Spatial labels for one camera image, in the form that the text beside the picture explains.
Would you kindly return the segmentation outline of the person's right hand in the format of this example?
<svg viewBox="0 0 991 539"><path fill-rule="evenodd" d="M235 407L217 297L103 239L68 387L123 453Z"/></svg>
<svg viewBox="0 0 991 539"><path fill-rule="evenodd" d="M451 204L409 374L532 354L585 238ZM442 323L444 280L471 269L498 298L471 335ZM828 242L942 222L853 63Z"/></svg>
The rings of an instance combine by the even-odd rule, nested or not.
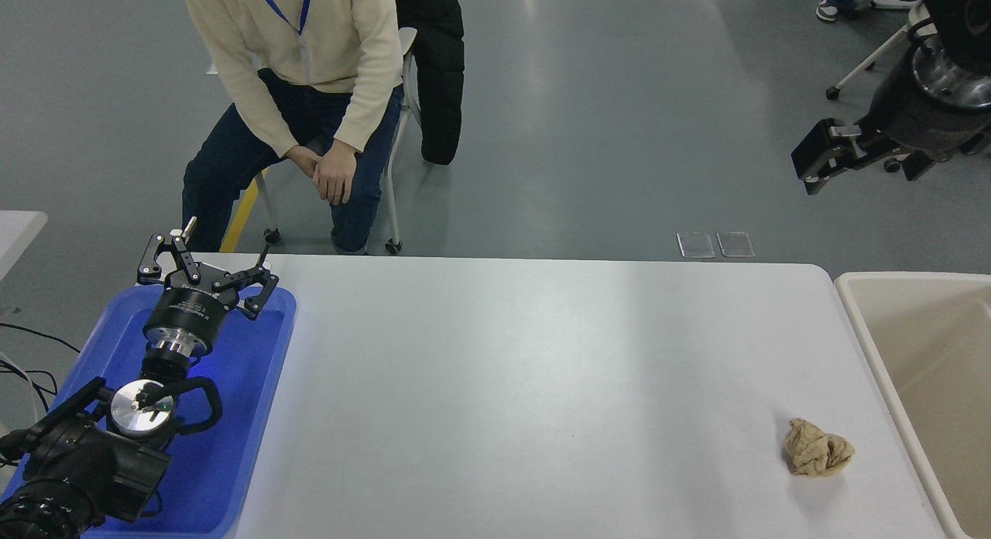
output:
<svg viewBox="0 0 991 539"><path fill-rule="evenodd" d="M300 171L307 176L307 178L312 179L317 171L322 156L303 145L294 145L290 148L290 150L286 151L284 158L294 162L294 164L300 168Z"/></svg>

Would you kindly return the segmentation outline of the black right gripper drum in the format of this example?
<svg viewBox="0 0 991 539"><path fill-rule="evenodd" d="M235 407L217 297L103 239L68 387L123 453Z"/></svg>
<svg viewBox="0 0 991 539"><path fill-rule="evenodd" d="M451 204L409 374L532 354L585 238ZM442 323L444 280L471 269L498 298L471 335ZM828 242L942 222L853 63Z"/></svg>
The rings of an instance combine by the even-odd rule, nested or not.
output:
<svg viewBox="0 0 991 539"><path fill-rule="evenodd" d="M945 53L905 53L858 120L858 146L972 153L989 134L989 74L952 63Z"/></svg>

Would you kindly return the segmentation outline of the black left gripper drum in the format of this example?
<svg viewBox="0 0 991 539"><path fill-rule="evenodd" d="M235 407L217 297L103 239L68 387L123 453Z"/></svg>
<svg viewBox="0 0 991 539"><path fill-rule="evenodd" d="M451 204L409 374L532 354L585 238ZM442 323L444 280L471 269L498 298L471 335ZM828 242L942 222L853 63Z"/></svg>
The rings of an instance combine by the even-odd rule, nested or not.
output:
<svg viewBox="0 0 991 539"><path fill-rule="evenodd" d="M170 288L163 292L146 320L144 335L149 342L166 331L184 331L202 345L213 345L229 314L227 307L205 292Z"/></svg>

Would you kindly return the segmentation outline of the person's left hand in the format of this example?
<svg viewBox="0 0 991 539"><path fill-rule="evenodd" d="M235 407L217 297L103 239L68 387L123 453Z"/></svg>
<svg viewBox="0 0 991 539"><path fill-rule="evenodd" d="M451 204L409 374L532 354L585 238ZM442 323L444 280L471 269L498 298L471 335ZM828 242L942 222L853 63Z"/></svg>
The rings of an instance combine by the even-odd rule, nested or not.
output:
<svg viewBox="0 0 991 539"><path fill-rule="evenodd" d="M321 199L332 206L346 204L351 197L357 170L357 150L346 142L332 141L314 168L311 180Z"/></svg>

